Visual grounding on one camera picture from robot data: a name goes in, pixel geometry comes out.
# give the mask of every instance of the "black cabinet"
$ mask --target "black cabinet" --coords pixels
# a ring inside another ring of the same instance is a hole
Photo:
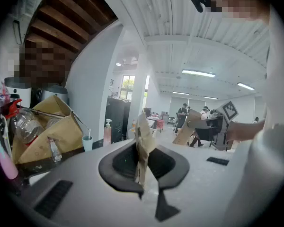
[[[107,98],[105,124],[106,119],[112,120],[111,143],[122,141],[126,137],[130,104],[121,99]]]

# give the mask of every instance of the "cardboard box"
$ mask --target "cardboard box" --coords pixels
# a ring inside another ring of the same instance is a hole
[[[34,109],[50,114],[62,113],[66,117],[45,130],[30,146],[26,146],[15,136],[12,150],[13,161],[15,164],[33,162],[52,157],[47,137],[56,139],[55,143],[61,153],[69,152],[83,146],[81,140],[83,136],[82,130],[74,118],[71,108],[60,98],[53,95],[38,103]],[[36,118],[45,129],[50,117],[36,115]]]

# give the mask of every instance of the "white cup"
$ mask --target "white cup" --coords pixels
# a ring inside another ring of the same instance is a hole
[[[91,151],[93,149],[93,138],[91,136],[90,136],[90,138],[89,138],[88,135],[83,136],[82,137],[82,143],[83,143],[83,147],[84,147],[85,152]]]

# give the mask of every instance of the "wooden staircase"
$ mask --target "wooden staircase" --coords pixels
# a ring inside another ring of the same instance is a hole
[[[65,84],[76,57],[116,20],[104,0],[43,0],[26,35],[19,76],[32,87]]]

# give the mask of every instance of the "fluorescent ceiling light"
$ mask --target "fluorescent ceiling light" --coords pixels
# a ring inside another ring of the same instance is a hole
[[[245,85],[245,84],[243,84],[243,83],[240,83],[240,82],[238,83],[238,86],[244,87],[244,88],[249,89],[249,90],[251,90],[251,91],[255,90],[254,88],[249,87],[249,86],[247,86],[247,85]]]
[[[212,74],[212,73],[207,73],[207,72],[202,72],[202,71],[197,71],[197,70],[182,70],[182,73],[205,76],[205,77],[210,77],[210,78],[214,78],[216,76],[215,74]]]
[[[175,93],[175,94],[183,94],[183,95],[189,95],[189,93],[178,93],[178,92],[172,92],[172,93]]]
[[[205,96],[205,98],[209,98],[209,99],[218,100],[218,98],[215,98],[215,97],[209,97],[209,96]]]

